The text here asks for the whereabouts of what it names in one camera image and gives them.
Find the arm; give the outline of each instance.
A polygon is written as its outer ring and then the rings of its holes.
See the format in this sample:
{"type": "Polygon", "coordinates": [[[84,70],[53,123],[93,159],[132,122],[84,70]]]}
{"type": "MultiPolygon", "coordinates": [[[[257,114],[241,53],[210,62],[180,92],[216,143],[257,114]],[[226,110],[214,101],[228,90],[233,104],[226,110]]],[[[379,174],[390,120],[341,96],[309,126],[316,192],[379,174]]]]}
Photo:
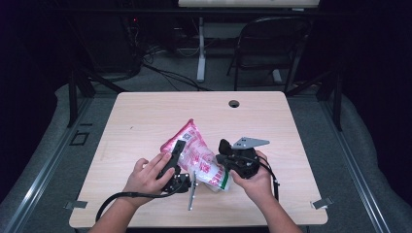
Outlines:
{"type": "MultiPolygon", "coordinates": [[[[258,150],[257,155],[266,158],[266,156],[258,150]]],[[[264,168],[260,166],[257,174],[248,180],[242,179],[235,171],[230,171],[230,174],[234,182],[245,189],[246,194],[263,213],[271,233],[301,232],[273,196],[271,177],[264,168]]]]}
{"type": "MultiPolygon", "coordinates": [[[[127,180],[123,192],[160,194],[161,189],[175,172],[174,168],[170,168],[162,178],[156,179],[161,169],[170,160],[170,157],[170,153],[160,153],[150,162],[144,158],[139,159],[127,180]]],[[[89,232],[125,232],[137,209],[151,200],[151,198],[146,197],[118,198],[89,232]]]]}

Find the chip bag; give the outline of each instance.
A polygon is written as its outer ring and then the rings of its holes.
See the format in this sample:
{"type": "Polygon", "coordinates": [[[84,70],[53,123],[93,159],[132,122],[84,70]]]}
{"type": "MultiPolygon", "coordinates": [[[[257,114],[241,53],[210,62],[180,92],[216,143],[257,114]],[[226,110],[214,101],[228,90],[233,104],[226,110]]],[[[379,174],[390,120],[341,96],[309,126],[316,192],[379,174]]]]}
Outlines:
{"type": "Polygon", "coordinates": [[[231,183],[231,176],[223,166],[215,162],[215,154],[207,148],[193,119],[190,119],[173,138],[163,144],[160,151],[171,152],[178,140],[186,142],[178,165],[191,174],[195,172],[196,178],[206,183],[213,191],[227,191],[231,183]]]}

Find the hand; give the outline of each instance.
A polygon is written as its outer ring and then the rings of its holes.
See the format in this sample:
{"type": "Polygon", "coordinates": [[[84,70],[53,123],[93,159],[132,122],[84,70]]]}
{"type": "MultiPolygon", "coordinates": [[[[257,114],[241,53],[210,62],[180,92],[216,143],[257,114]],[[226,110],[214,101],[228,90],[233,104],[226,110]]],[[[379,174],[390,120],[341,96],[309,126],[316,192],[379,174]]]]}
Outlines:
{"type": "MultiPolygon", "coordinates": [[[[257,155],[267,159],[266,155],[257,150],[257,155]]],[[[245,189],[246,194],[251,198],[255,204],[263,205],[267,198],[273,198],[271,176],[262,166],[259,167],[257,173],[249,179],[242,179],[235,171],[231,170],[230,174],[235,183],[239,184],[245,189]]]]}
{"type": "MultiPolygon", "coordinates": [[[[170,160],[171,154],[162,152],[158,154],[152,161],[148,161],[145,158],[141,158],[136,162],[133,172],[130,174],[127,184],[123,189],[123,192],[140,192],[146,194],[160,194],[161,189],[167,184],[167,182],[173,177],[175,173],[174,168],[170,168],[160,179],[156,179],[161,169],[170,160]]],[[[136,198],[124,198],[136,208],[150,202],[153,198],[136,197],[136,198]]]]}

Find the metal bracket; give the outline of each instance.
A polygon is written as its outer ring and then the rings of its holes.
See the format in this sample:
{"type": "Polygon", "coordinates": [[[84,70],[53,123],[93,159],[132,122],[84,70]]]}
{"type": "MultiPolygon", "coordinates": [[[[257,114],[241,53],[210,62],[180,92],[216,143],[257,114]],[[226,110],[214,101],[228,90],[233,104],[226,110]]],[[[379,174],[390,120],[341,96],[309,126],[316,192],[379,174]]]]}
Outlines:
{"type": "Polygon", "coordinates": [[[233,150],[245,150],[245,149],[250,149],[250,148],[255,148],[258,146],[266,145],[269,143],[270,142],[267,140],[242,137],[239,141],[233,144],[232,149],[233,150]]]}
{"type": "Polygon", "coordinates": [[[74,201],[74,202],[67,202],[66,205],[64,205],[64,209],[73,211],[75,208],[81,208],[84,209],[87,205],[87,202],[84,201],[74,201]]]}
{"type": "Polygon", "coordinates": [[[327,209],[327,206],[330,206],[333,203],[334,202],[330,197],[324,198],[324,199],[316,201],[316,202],[310,202],[312,208],[315,208],[316,210],[318,210],[320,208],[327,209]]]}
{"type": "Polygon", "coordinates": [[[72,141],[70,142],[69,146],[84,146],[86,141],[87,141],[87,138],[88,138],[89,134],[90,133],[88,133],[88,132],[79,133],[79,130],[77,130],[76,134],[72,138],[72,141]],[[80,138],[80,136],[83,136],[83,140],[81,142],[77,142],[78,141],[77,139],[78,139],[78,137],[80,138]]]}
{"type": "Polygon", "coordinates": [[[191,204],[193,203],[194,199],[194,192],[196,191],[196,187],[198,186],[198,183],[196,182],[196,172],[193,172],[193,177],[191,180],[191,191],[190,191],[190,197],[189,197],[189,206],[188,206],[188,211],[193,210],[193,207],[191,204]]]}

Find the round hole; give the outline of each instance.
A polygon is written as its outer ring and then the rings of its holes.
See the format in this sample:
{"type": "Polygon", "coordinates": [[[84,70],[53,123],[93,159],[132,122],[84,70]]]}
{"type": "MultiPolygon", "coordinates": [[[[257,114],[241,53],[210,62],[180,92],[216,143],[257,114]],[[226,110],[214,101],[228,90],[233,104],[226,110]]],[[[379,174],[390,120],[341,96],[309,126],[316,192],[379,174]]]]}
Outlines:
{"type": "Polygon", "coordinates": [[[231,108],[237,108],[237,107],[239,107],[239,101],[237,101],[237,100],[230,100],[229,101],[229,106],[231,107],[231,108]]]}

